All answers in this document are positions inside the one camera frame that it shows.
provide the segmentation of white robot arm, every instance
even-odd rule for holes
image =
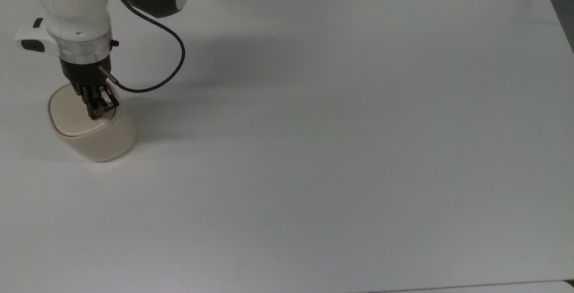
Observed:
[[[106,84],[112,39],[108,0],[40,0],[44,12],[30,13],[17,35],[19,47],[60,58],[62,71],[97,119],[119,105]],[[154,17],[183,9],[187,0],[122,0]]]

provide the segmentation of table surface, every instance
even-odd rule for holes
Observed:
[[[574,56],[550,0],[189,0],[188,57],[87,162],[0,0],[0,289],[356,293],[574,277]],[[178,45],[109,2],[113,73]]]

